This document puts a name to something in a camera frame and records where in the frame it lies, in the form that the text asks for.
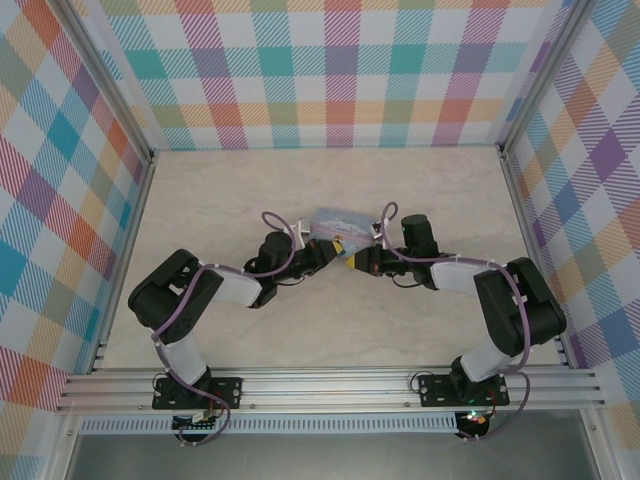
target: plaid wall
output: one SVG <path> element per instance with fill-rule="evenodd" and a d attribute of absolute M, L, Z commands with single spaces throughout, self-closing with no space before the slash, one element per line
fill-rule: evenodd
<path fill-rule="evenodd" d="M 136 121 L 138 122 L 140 130 L 142 131 L 145 139 L 147 140 L 149 145 L 152 145 L 153 147 L 157 147 L 155 139 L 153 138 L 153 136 L 151 135 L 151 131 L 149 130 L 149 125 L 147 124 L 147 120 L 145 119 L 144 115 L 140 111 L 139 105 L 136 104 L 134 97 L 131 93 L 131 90 L 127 85 L 127 82 L 124 81 L 124 78 L 122 77 L 122 73 L 120 72 L 120 69 L 116 65 L 116 62 L 113 59 L 113 56 L 111 55 L 111 52 L 109 51 L 104 40 L 98 33 L 95 23 L 93 22 L 91 17 L 89 17 L 89 11 L 87 9 L 85 1 L 71 0 L 71 4 L 76 9 L 76 13 L 82 19 L 84 26 L 87 29 L 89 36 L 91 37 L 91 40 L 94 43 L 94 46 L 101 53 L 105 64 L 109 68 L 109 71 L 111 72 L 111 75 L 118 86 L 118 90 L 120 90 L 120 93 L 124 97 L 125 101 L 128 103 L 129 108 L 131 109 L 131 112 L 133 113 Z"/>
<path fill-rule="evenodd" d="M 538 78 L 538 73 L 540 72 L 540 69 L 542 68 L 542 66 L 544 65 L 547 59 L 547 56 L 551 49 L 551 45 L 556 40 L 556 38 L 558 37 L 558 34 L 562 30 L 562 26 L 564 25 L 564 22 L 567 19 L 567 16 L 571 11 L 571 6 L 573 4 L 574 4 L 574 0 L 562 0 L 562 6 L 560 7 L 560 10 L 558 10 L 556 17 L 553 20 L 553 24 L 551 25 L 551 28 L 549 29 L 546 37 L 544 38 L 544 42 L 542 42 L 542 46 L 540 47 L 540 50 L 536 55 L 536 59 L 531 64 L 531 67 L 529 68 L 529 72 L 527 73 L 525 81 L 522 83 L 522 86 L 518 91 L 518 96 L 516 97 L 515 101 L 511 105 L 511 109 L 509 110 L 509 114 L 507 115 L 507 120 L 505 121 L 504 125 L 502 126 L 502 129 L 500 130 L 500 134 L 498 135 L 498 139 L 497 139 L 498 143 L 504 142 L 507 134 L 509 133 L 509 130 L 511 129 L 511 125 L 513 124 L 513 121 L 515 120 L 516 116 L 518 115 L 518 112 L 520 111 L 522 102 L 524 102 L 524 99 L 527 98 L 527 95 L 529 95 L 529 92 L 531 91 L 531 87 L 533 87 L 533 85 L 535 84 L 535 81 Z"/>
<path fill-rule="evenodd" d="M 101 28 L 115 33 L 171 149 L 494 143 L 560 4 L 101 0 L 102 25 L 75 3 L 121 78 Z"/>
<path fill-rule="evenodd" d="M 599 2 L 512 156 L 579 364 L 598 372 L 623 456 L 637 468 L 639 25 L 640 1 Z"/>
<path fill-rule="evenodd" d="M 44 0 L 0 0 L 0 478 L 87 359 L 142 162 Z"/>

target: aluminum rail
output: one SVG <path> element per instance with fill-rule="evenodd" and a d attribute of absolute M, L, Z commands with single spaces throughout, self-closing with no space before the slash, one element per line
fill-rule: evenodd
<path fill-rule="evenodd" d="M 420 406 L 409 389 L 409 379 L 418 371 L 448 373 L 447 367 L 398 368 L 310 368 L 310 369 L 222 369 L 212 375 L 241 377 L 242 401 L 233 415 L 267 413 L 392 413 L 453 412 L 465 407 Z M 151 408 L 152 380 L 158 369 L 98 369 L 91 375 L 69 377 L 58 404 L 58 414 L 158 414 Z M 527 410 L 579 410 L 604 406 L 604 398 L 591 370 L 561 366 L 525 369 L 531 379 Z M 525 393 L 524 379 L 507 376 L 511 404 L 501 411 L 515 410 Z M 162 413 L 193 413 L 177 410 Z"/>

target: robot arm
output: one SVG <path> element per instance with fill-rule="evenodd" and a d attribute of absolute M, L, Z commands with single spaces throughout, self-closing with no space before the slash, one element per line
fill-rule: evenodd
<path fill-rule="evenodd" d="M 398 249 L 413 258 L 451 257 L 439 252 L 431 224 L 425 215 L 402 219 L 405 247 Z M 431 290 L 451 290 L 476 296 L 489 332 L 476 348 L 451 365 L 450 381 L 458 400 L 467 403 L 486 392 L 486 381 L 498 375 L 522 353 L 522 319 L 513 292 L 503 275 L 489 266 L 455 261 L 409 263 L 376 244 L 354 255 L 349 266 L 375 276 L 411 273 L 418 284 Z M 518 258 L 505 266 L 524 300 L 529 319 L 531 345 L 540 345 L 566 329 L 566 319 L 542 275 L 528 258 Z"/>
<path fill-rule="evenodd" d="M 245 271 L 253 274 L 273 271 L 286 263 L 291 249 L 289 235 L 272 232 L 265 238 L 258 256 L 247 262 Z M 181 379 L 200 390 L 210 391 L 211 374 L 200 357 L 192 333 L 209 303 L 231 302 L 260 308 L 276 295 L 280 282 L 313 275 L 340 251 L 340 245 L 331 241 L 310 240 L 304 248 L 295 252 L 293 261 L 285 270 L 259 279 L 226 267 L 207 269 L 197 280 L 176 321 L 159 335 L 160 342 L 156 346 L 162 350 L 169 365 Z M 129 297 L 129 308 L 138 321 L 157 331 L 177 309 L 200 267 L 198 258 L 186 250 L 177 250 L 167 258 Z"/>

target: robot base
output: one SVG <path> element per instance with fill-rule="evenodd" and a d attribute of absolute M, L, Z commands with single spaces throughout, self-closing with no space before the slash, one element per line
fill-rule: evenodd
<path fill-rule="evenodd" d="M 420 375 L 418 377 L 418 392 L 420 404 L 423 407 L 503 407 L 509 405 L 509 392 L 504 377 L 494 375 L 482 382 L 483 388 L 479 395 L 462 402 L 456 394 L 449 375 Z"/>
<path fill-rule="evenodd" d="M 194 387 L 220 397 L 232 410 L 240 408 L 242 378 L 215 377 L 199 380 Z M 151 408 L 154 410 L 208 410 L 211 400 L 180 386 L 173 378 L 159 378 L 154 384 Z"/>

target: beige floor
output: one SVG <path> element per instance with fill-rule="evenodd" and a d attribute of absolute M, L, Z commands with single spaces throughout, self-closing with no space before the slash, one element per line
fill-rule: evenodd
<path fill-rule="evenodd" d="M 149 332 L 126 308 L 133 287 L 177 248 L 242 266 L 269 232 L 263 209 L 290 221 L 318 207 L 399 219 L 429 216 L 440 248 L 506 262 L 525 254 L 493 148 L 309 149 L 162 153 L 109 338 L 105 367 L 156 366 Z M 401 290 L 336 260 L 265 308 L 211 304 L 196 329 L 212 367 L 448 365 L 486 335 L 477 300 Z M 557 363 L 551 344 L 535 363 Z"/>

